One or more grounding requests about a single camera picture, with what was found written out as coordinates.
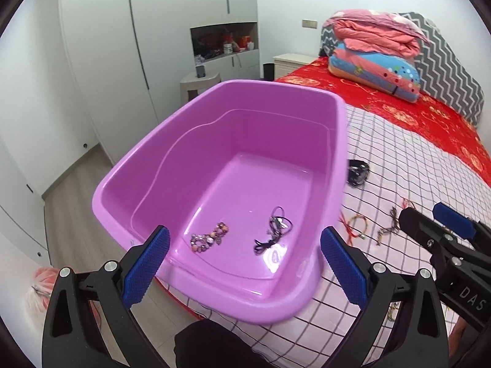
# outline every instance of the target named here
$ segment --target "plastic bag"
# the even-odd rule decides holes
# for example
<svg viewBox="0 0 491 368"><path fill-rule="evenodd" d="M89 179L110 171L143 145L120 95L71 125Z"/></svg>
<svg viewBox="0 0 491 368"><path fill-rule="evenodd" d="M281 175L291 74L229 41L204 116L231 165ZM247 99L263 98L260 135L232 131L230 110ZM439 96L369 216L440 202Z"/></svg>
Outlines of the plastic bag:
<svg viewBox="0 0 491 368"><path fill-rule="evenodd" d="M53 292L53 287L55 286L59 273L60 270L53 267L40 267L34 272L33 284L27 294L27 303L31 316L41 325L44 325L51 293ZM92 301L90 301L90 307L92 308L97 326L100 328L101 315Z"/></svg>

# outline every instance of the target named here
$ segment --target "beige stool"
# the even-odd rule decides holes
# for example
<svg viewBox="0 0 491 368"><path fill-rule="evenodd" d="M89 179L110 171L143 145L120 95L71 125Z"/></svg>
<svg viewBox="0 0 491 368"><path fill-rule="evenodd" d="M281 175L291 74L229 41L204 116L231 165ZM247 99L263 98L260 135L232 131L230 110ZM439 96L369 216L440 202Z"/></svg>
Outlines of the beige stool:
<svg viewBox="0 0 491 368"><path fill-rule="evenodd" d="M222 79L220 73L208 73L205 77L196 76L196 71L183 77L181 85L181 104L186 105L193 98L198 96L198 90L207 90L218 84Z"/></svg>

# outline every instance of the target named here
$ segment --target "checkered sheet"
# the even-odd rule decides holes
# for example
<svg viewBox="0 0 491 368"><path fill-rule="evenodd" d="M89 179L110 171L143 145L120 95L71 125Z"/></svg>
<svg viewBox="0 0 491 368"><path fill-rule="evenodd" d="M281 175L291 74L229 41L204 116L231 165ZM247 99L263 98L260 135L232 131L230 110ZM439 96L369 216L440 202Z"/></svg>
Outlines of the checkered sheet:
<svg viewBox="0 0 491 368"><path fill-rule="evenodd" d="M392 272L414 274L419 268L435 272L430 253L405 233L389 234L377 245L377 232L390 227L390 209L402 209L409 199L416 209L432 217L431 209L444 202L465 216L491 224L491 188L458 158L435 147L410 131L364 110L347 106L348 151L351 159L369 162L371 173L358 188L346 185L343 214L349 219L360 213L368 219L365 240L355 238L371 262L385 262ZM356 228L362 229L359 220ZM347 240L344 226L336 229ZM358 306L344 295L331 268L326 264L317 291L297 316L274 325L251 325L201 306L178 290L165 285L182 303L200 315L212 319L242 338L274 366L321 367L353 324ZM447 332L457 314L443 306ZM377 359L389 337L393 322L386 317L367 362Z"/></svg>

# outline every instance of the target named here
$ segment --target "red bedspread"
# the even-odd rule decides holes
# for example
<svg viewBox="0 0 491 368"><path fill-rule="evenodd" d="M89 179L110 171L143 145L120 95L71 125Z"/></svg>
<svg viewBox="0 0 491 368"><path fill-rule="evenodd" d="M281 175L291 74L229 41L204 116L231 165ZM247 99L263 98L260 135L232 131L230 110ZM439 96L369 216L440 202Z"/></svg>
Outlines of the red bedspread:
<svg viewBox="0 0 491 368"><path fill-rule="evenodd" d="M491 159L474 127L452 108L429 95L422 93L416 103L409 103L368 86L335 77L327 70L327 58L318 58L277 81L332 91L347 104L413 131L438 148L457 156L491 186Z"/></svg>

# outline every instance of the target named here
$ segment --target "stack of bedding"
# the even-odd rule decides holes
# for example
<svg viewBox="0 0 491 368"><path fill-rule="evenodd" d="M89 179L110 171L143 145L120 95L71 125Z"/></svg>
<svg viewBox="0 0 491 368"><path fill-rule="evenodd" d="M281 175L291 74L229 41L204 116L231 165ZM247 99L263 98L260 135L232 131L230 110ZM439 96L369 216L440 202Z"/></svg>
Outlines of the stack of bedding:
<svg viewBox="0 0 491 368"><path fill-rule="evenodd" d="M331 24L340 41L329 60L333 75L416 102L420 80L414 57L420 53L418 39L428 42L416 24L373 10L339 11L324 26Z"/></svg>

